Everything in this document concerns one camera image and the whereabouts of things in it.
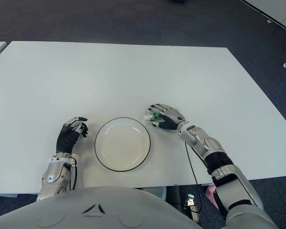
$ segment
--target white plate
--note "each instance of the white plate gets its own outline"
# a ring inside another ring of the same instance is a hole
[[[146,159],[150,145],[149,134],[141,123],[116,118],[99,130],[94,149],[103,166],[123,172],[138,167]]]

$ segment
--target plate rim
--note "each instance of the plate rim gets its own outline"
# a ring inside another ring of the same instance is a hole
[[[127,170],[114,170],[114,169],[108,168],[106,165],[104,165],[104,164],[101,162],[101,160],[100,160],[99,157],[97,156],[96,148],[95,148],[97,136],[99,135],[99,132],[102,130],[102,128],[103,128],[107,123],[109,123],[109,122],[111,122],[111,121],[113,121],[113,120],[116,120],[116,119],[120,119],[120,118],[132,119],[132,120],[138,122],[139,124],[141,124],[141,125],[144,127],[144,129],[146,130],[146,132],[147,132],[147,134],[148,134],[148,138],[149,138],[149,149],[148,149],[148,152],[147,152],[147,154],[146,154],[144,160],[143,160],[140,164],[138,164],[136,167],[131,168],[131,169],[127,169]],[[114,171],[114,172],[127,172],[127,171],[130,171],[130,170],[133,170],[133,169],[137,168],[138,166],[140,166],[140,165],[146,160],[146,158],[147,158],[148,155],[149,155],[150,150],[151,150],[151,137],[150,137],[150,135],[149,135],[148,130],[146,129],[146,127],[145,127],[141,122],[139,122],[138,120],[135,120],[134,118],[129,118],[129,117],[118,117],[118,118],[114,118],[114,119],[109,120],[108,122],[106,122],[104,125],[101,126],[101,128],[100,128],[99,131],[97,132],[96,137],[95,137],[95,141],[94,141],[94,152],[95,152],[96,158],[98,159],[98,161],[99,161],[105,168],[107,168],[107,169],[109,169],[109,170],[111,170],[111,171]]]

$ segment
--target pink object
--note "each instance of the pink object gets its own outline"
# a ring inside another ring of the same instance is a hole
[[[205,196],[212,202],[212,204],[218,209],[218,206],[216,204],[216,201],[214,199],[213,193],[216,190],[215,185],[209,185],[208,188],[205,191]]]

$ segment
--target floor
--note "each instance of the floor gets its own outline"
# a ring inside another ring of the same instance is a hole
[[[286,31],[240,0],[0,0],[0,41],[227,47],[286,119]],[[286,177],[251,183],[286,229]],[[181,187],[182,199],[188,192],[195,186]],[[0,215],[34,200],[0,198]],[[224,224],[205,198],[200,216],[206,229]]]

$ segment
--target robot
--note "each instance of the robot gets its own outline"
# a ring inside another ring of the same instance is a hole
[[[148,108],[164,122],[158,128],[177,131],[200,157],[216,185],[214,198],[225,218],[223,229],[277,229],[265,213],[261,198],[220,143],[203,129],[186,121],[179,111],[164,104]],[[72,148],[86,137],[86,118],[66,122],[58,136],[56,155],[42,177],[37,202],[0,217],[0,229],[201,229],[162,199],[142,190],[123,187],[71,188],[71,171],[77,173]]]

